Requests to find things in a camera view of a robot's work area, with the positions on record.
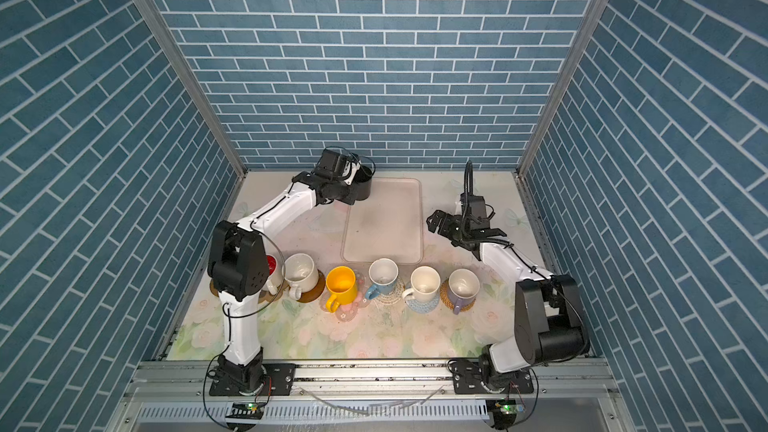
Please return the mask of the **black mug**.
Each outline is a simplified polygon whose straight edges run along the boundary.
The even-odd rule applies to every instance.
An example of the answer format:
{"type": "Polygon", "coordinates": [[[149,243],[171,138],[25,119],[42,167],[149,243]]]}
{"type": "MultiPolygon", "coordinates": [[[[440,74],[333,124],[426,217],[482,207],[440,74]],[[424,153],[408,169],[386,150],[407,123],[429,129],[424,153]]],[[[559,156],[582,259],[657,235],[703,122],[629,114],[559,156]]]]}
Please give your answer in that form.
{"type": "Polygon", "coordinates": [[[370,196],[373,176],[374,171],[368,166],[358,169],[351,184],[355,201],[364,201],[370,196]]]}

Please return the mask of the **purple mug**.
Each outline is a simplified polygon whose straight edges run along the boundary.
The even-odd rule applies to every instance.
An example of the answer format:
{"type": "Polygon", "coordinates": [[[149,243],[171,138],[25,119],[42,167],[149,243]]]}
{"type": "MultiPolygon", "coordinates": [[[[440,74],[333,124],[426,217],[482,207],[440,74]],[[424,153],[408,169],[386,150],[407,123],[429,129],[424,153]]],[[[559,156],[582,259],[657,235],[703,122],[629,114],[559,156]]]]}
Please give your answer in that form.
{"type": "Polygon", "coordinates": [[[474,305],[480,291],[477,275],[468,269],[453,271],[447,281],[447,301],[454,315],[474,305]]]}

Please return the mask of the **tan rattan round coaster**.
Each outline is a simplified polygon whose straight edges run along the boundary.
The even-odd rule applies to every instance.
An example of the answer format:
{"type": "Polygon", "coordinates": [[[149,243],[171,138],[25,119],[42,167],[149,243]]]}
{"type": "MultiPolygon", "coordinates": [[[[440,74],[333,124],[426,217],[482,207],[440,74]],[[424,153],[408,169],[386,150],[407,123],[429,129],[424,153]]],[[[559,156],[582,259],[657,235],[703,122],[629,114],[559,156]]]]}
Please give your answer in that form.
{"type": "Polygon", "coordinates": [[[454,315],[458,315],[473,307],[476,301],[476,295],[472,297],[460,296],[450,287],[449,281],[445,280],[441,284],[440,299],[445,307],[447,307],[454,315]]]}

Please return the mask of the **plain white mug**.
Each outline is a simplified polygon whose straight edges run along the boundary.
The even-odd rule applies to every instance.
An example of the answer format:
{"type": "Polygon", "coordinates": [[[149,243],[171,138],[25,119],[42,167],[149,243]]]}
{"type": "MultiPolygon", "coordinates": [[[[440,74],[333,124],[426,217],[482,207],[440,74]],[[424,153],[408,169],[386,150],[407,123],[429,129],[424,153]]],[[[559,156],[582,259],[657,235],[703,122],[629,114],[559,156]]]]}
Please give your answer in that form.
{"type": "Polygon", "coordinates": [[[428,303],[438,294],[441,283],[441,277],[436,269],[430,266],[419,266],[411,273],[410,286],[402,293],[402,298],[406,301],[428,303]]]}

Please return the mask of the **blue woven round coaster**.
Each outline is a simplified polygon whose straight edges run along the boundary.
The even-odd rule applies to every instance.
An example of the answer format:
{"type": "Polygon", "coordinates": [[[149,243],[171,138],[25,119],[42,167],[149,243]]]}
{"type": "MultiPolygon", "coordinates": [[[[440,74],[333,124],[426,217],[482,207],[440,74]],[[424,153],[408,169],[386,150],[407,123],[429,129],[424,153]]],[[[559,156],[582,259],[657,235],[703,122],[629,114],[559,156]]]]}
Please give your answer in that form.
{"type": "Polygon", "coordinates": [[[429,302],[420,302],[415,298],[405,299],[406,306],[417,314],[428,314],[440,303],[440,297],[434,296],[429,302]]]}

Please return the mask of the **blue floral mug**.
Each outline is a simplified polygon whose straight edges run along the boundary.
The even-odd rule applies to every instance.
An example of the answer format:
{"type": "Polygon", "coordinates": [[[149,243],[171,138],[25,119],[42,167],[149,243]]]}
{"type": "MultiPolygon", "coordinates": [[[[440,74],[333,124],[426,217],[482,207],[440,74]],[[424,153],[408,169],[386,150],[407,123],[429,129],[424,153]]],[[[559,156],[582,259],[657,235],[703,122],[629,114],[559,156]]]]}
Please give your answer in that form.
{"type": "Polygon", "coordinates": [[[371,285],[364,294],[366,300],[393,292],[399,275],[397,264],[389,258],[375,260],[368,271],[371,285]]]}

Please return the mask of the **white speckled mug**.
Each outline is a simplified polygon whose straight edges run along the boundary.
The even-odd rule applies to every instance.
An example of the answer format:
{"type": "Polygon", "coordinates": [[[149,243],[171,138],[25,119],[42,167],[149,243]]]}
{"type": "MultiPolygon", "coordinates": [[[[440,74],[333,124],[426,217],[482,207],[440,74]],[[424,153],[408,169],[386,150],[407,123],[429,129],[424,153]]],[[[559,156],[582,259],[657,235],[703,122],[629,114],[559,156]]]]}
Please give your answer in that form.
{"type": "Polygon", "coordinates": [[[319,273],[313,258],[306,253],[288,257],[284,265],[284,278],[288,283],[288,296],[298,301],[313,290],[319,282],[319,273]]]}

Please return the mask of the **yellow mug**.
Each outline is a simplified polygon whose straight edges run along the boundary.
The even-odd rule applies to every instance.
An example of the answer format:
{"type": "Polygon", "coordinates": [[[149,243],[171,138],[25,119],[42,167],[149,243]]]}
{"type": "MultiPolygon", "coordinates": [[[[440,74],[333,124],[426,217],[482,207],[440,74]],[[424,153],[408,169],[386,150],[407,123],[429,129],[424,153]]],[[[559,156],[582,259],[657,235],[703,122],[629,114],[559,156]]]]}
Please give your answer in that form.
{"type": "Polygon", "coordinates": [[[356,274],[347,266],[333,268],[326,277],[326,287],[330,293],[326,309],[330,313],[353,303],[358,294],[356,274]]]}

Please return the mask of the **glossy brown scratched coaster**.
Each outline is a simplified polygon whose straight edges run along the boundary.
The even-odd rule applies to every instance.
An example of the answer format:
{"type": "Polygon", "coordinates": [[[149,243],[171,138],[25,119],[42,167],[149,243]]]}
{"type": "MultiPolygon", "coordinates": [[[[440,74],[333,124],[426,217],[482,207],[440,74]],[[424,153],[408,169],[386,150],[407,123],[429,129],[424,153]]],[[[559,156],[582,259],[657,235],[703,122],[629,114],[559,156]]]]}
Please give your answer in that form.
{"type": "Polygon", "coordinates": [[[318,282],[309,291],[303,292],[298,299],[299,303],[310,303],[317,300],[323,293],[326,287],[325,275],[322,271],[318,270],[318,282]]]}

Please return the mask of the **white mug red inside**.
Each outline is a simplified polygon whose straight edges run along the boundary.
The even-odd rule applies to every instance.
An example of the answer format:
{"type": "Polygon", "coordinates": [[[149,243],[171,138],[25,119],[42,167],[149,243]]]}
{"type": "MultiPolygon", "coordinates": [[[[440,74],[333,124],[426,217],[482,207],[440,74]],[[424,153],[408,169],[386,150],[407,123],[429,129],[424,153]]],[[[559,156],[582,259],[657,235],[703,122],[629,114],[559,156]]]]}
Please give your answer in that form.
{"type": "Polygon", "coordinates": [[[270,295],[276,296],[283,286],[283,275],[278,260],[274,256],[267,255],[266,260],[269,274],[262,290],[270,295]]]}

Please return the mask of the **brown paw shaped coaster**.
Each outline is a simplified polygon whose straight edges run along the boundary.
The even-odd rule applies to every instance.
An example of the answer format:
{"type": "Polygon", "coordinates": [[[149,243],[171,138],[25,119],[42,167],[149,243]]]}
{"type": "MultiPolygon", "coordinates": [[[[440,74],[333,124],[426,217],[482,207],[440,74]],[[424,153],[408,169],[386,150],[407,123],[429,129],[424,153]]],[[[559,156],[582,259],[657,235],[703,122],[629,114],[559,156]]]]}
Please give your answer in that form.
{"type": "Polygon", "coordinates": [[[286,291],[285,287],[278,290],[277,294],[270,294],[268,290],[262,290],[259,294],[258,303],[269,303],[280,299],[286,291]]]}

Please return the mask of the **matte brown wooden coaster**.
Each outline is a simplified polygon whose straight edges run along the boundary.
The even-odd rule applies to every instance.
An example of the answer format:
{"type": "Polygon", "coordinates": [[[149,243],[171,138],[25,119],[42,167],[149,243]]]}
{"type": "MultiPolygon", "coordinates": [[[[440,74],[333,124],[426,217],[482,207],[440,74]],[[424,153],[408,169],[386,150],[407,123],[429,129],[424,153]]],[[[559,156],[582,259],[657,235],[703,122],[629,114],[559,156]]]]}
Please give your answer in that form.
{"type": "Polygon", "coordinates": [[[210,281],[209,281],[209,290],[210,290],[210,292],[211,292],[211,294],[212,294],[213,296],[215,296],[215,297],[218,297],[218,296],[219,296],[219,291],[218,291],[218,289],[215,287],[213,280],[210,280],[210,281]]]}

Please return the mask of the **multicolour woven round coaster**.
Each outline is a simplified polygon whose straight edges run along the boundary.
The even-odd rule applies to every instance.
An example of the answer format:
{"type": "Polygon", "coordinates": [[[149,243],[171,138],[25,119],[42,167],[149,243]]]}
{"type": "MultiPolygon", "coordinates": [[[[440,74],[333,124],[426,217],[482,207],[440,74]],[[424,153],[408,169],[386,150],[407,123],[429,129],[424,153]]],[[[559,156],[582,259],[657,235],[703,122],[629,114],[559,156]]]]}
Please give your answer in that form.
{"type": "Polygon", "coordinates": [[[404,290],[405,290],[405,286],[404,286],[403,282],[400,279],[398,279],[394,283],[394,288],[392,289],[391,292],[389,292],[387,294],[380,294],[380,295],[378,295],[377,297],[375,297],[373,299],[373,302],[377,306],[386,306],[386,307],[388,307],[388,306],[395,305],[398,301],[400,301],[402,299],[402,293],[404,292],[404,290]]]}

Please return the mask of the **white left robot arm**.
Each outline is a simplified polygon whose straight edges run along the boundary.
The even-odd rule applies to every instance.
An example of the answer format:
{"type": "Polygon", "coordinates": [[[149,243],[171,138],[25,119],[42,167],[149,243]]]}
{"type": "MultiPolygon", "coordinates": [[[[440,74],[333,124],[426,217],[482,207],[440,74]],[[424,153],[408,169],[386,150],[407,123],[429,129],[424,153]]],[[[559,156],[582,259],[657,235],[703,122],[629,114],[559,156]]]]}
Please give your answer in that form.
{"type": "Polygon", "coordinates": [[[314,168],[300,172],[277,197],[234,222],[213,230],[207,273],[225,315],[221,369],[261,372],[263,347],[256,332],[258,296],[271,275],[265,241],[316,206],[353,205],[370,195],[376,163],[345,148],[326,148],[314,168]]]}

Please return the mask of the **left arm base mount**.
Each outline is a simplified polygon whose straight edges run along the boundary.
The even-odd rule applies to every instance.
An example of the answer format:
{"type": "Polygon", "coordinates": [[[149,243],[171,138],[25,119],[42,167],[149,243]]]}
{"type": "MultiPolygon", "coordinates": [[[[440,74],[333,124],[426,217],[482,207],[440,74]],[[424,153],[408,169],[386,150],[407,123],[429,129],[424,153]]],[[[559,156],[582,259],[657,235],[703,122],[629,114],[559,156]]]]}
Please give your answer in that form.
{"type": "Polygon", "coordinates": [[[240,366],[225,362],[208,374],[210,396],[260,395],[288,396],[293,386],[296,365],[275,363],[240,366]]]}

